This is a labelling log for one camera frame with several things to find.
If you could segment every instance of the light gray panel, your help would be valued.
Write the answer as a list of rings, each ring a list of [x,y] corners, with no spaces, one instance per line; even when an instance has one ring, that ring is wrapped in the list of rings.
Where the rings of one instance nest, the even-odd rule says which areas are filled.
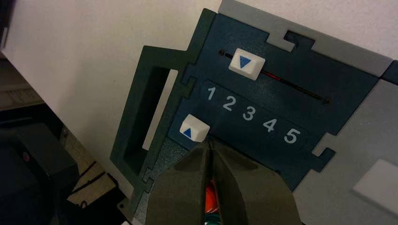
[[[378,159],[353,190],[398,216],[398,166]]]
[[[283,38],[288,30],[315,40],[312,47],[313,51],[378,77],[384,73],[392,62],[389,57],[322,34],[235,0],[223,0],[218,12],[268,32],[268,43],[289,52],[293,49],[294,44]]]
[[[396,225],[398,219],[353,191],[383,158],[398,164],[398,86],[380,80],[337,136],[326,134],[314,154],[336,151],[321,173],[310,171],[294,192],[306,225]]]

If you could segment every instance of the number 4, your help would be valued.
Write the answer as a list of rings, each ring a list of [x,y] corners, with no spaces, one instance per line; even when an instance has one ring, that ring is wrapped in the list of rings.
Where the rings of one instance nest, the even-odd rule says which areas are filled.
[[[274,130],[274,126],[276,124],[276,119],[267,121],[265,123],[263,123],[262,125],[265,126],[266,128],[268,128],[268,133]]]

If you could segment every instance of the printed numbers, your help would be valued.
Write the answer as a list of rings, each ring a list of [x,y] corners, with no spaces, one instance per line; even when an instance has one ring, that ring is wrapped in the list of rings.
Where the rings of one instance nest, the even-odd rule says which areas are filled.
[[[215,90],[216,90],[216,87],[211,87],[211,88],[208,88],[207,90],[210,92],[208,97],[207,97],[207,99],[208,100],[212,100],[213,95],[214,95]],[[222,105],[222,107],[231,112],[232,111],[231,106],[235,105],[236,103],[237,103],[236,98],[234,96],[232,96],[232,95],[228,95],[227,96],[227,103]],[[254,114],[255,113],[256,113],[256,109],[253,106],[248,106],[248,107],[246,107],[246,112],[244,112],[241,115],[242,115],[244,120],[251,121],[251,120],[254,119]],[[271,131],[275,130],[277,122],[278,122],[278,120],[275,118],[275,119],[268,120],[268,121],[264,122],[262,125],[267,129],[268,133],[271,133]],[[291,128],[286,133],[286,135],[283,137],[283,139],[288,144],[294,144],[297,141],[299,134],[301,134],[300,131],[298,131],[298,130],[296,130],[294,128]]]
[[[268,128],[268,133],[274,130],[274,126],[276,124],[276,119],[273,120],[269,120],[265,123],[263,123],[262,125],[265,126],[266,128]]]
[[[215,92],[215,87],[212,87],[212,88],[209,88],[209,89],[207,89],[209,92],[210,92],[210,95],[209,95],[209,100],[211,100],[212,99],[212,97],[213,97],[213,94],[214,94],[214,92]]]
[[[243,119],[245,119],[245,120],[247,120],[247,121],[250,121],[250,120],[253,119],[253,115],[256,113],[256,109],[255,109],[253,106],[248,106],[246,109],[247,109],[248,111],[247,111],[247,113],[244,113],[244,114],[243,114]]]
[[[287,135],[283,139],[286,141],[286,143],[293,144],[297,140],[297,137],[294,134],[298,134],[299,135],[300,131],[292,128],[292,129],[289,130],[289,132],[287,132]]]
[[[236,98],[234,96],[229,95],[227,97],[227,100],[232,100],[231,102],[225,103],[223,105],[224,109],[228,110],[228,111],[232,111],[232,109],[230,108],[231,105],[235,105],[236,103]]]

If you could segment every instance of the orange object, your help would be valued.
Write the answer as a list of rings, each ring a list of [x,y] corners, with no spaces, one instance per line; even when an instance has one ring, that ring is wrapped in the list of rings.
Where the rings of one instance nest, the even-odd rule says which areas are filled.
[[[218,211],[217,196],[212,182],[206,185],[206,213],[213,213]]]

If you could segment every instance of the red line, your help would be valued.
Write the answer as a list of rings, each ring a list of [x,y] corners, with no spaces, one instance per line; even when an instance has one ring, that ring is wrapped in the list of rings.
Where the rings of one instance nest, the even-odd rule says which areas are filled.
[[[281,80],[279,77],[273,75],[273,74],[270,73],[270,72],[264,72],[264,74],[267,75],[267,76],[269,76],[269,77],[274,78],[274,79],[277,80],[277,81],[280,81],[280,80]]]

